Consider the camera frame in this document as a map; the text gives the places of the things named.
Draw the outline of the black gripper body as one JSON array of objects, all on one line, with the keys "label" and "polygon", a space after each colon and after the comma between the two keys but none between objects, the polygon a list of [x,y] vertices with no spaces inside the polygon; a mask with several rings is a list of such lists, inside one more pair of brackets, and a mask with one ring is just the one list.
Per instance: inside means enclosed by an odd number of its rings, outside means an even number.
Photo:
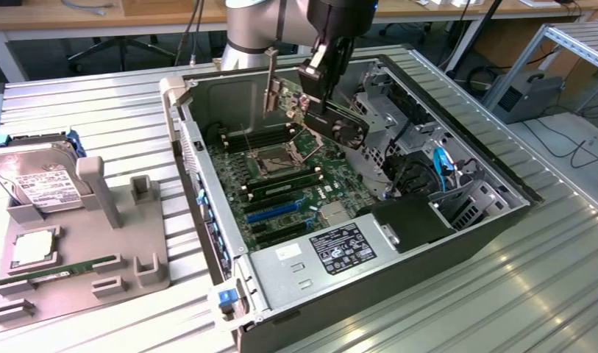
[{"label": "black gripper body", "polygon": [[355,38],[370,29],[377,4],[377,0],[309,1],[307,20],[318,32],[310,67],[347,59]]}]

